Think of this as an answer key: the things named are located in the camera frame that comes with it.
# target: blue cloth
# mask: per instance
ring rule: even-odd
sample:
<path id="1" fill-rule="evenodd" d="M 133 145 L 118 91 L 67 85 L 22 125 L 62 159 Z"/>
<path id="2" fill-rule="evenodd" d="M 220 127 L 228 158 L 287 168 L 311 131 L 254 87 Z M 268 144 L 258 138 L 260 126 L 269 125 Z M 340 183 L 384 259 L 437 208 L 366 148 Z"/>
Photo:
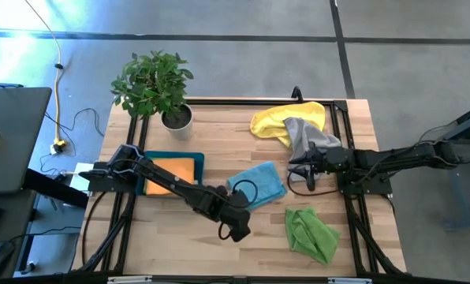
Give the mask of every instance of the blue cloth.
<path id="1" fill-rule="evenodd" d="M 228 186 L 233 190 L 233 186 L 238 181 L 244 179 L 254 182 L 258 187 L 258 197 L 253 204 L 247 207 L 249 211 L 267 204 L 272 200 L 283 197 L 287 193 L 273 162 L 262 163 L 234 177 L 230 177 L 228 179 Z M 249 202 L 254 199 L 255 188 L 251 183 L 241 182 L 237 185 L 236 190 L 241 190 L 245 193 Z"/>

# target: yellow cable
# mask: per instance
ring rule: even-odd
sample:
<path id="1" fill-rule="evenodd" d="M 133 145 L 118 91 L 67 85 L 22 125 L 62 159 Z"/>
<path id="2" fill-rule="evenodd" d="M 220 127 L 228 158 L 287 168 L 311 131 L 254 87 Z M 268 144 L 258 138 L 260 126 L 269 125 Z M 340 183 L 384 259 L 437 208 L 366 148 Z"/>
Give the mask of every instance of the yellow cable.
<path id="1" fill-rule="evenodd" d="M 53 39 L 56 42 L 56 47 L 58 48 L 58 64 L 61 65 L 62 64 L 62 50 L 60 49 L 60 44 L 56 40 L 56 36 L 54 35 L 53 31 L 51 31 L 49 26 L 46 24 L 46 21 L 39 15 L 39 13 L 37 13 L 37 11 L 35 11 L 35 9 L 30 4 L 30 2 L 28 2 L 28 0 L 24 0 L 24 1 L 27 2 L 27 4 L 30 6 L 30 8 L 35 13 L 35 15 L 37 15 L 37 17 L 39 17 L 39 19 L 44 23 L 46 28 L 49 30 L 49 33 L 51 34 L 51 36 L 53 36 Z M 60 98 L 58 96 L 58 81 L 59 81 L 59 79 L 60 79 L 60 69 L 56 68 L 56 77 L 54 78 L 54 102 L 56 104 L 56 119 L 55 119 L 56 123 L 54 124 L 55 125 L 55 127 L 54 127 L 54 143 L 55 144 L 58 144 L 58 143 L 61 142 L 60 141 L 60 129 L 59 129 L 59 124 L 60 124 Z"/>

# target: laptop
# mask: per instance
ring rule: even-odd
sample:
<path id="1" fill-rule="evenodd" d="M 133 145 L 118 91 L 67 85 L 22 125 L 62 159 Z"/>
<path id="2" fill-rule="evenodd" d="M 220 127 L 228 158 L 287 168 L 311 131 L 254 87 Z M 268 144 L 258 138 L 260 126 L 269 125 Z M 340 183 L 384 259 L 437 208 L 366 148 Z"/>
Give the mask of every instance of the laptop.
<path id="1" fill-rule="evenodd" d="M 50 88 L 0 88 L 0 194 L 21 190 Z"/>

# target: orange cloth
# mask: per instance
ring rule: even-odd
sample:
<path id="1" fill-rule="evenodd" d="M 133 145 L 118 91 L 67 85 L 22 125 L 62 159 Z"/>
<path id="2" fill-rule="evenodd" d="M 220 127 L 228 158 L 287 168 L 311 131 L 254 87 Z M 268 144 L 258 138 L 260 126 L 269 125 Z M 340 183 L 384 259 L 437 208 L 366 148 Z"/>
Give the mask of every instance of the orange cloth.
<path id="1" fill-rule="evenodd" d="M 183 179 L 189 183 L 193 183 L 195 180 L 195 160 L 191 158 L 174 158 L 174 159 L 153 159 L 153 163 L 156 166 L 168 170 L 170 173 L 175 174 L 180 179 Z M 152 181 L 146 181 L 146 195 L 166 195 L 171 194 L 170 191 L 166 190 L 160 185 L 155 184 Z"/>

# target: yellow cloth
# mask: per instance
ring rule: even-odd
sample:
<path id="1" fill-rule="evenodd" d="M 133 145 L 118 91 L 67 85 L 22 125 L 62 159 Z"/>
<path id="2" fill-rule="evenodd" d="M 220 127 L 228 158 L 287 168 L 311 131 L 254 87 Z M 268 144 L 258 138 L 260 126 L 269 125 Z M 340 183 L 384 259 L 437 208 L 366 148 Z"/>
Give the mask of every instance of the yellow cloth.
<path id="1" fill-rule="evenodd" d="M 277 137 L 289 147 L 291 139 L 284 125 L 285 119 L 303 118 L 323 130 L 325 116 L 324 106 L 316 102 L 272 107 L 254 115 L 251 120 L 251 132 L 259 138 Z"/>
<path id="2" fill-rule="evenodd" d="M 173 159 L 153 159 L 156 166 L 175 174 L 180 179 L 193 183 L 195 174 L 195 160 L 191 158 L 173 158 Z M 154 182 L 146 181 L 146 195 L 166 195 L 171 194 L 160 185 Z"/>

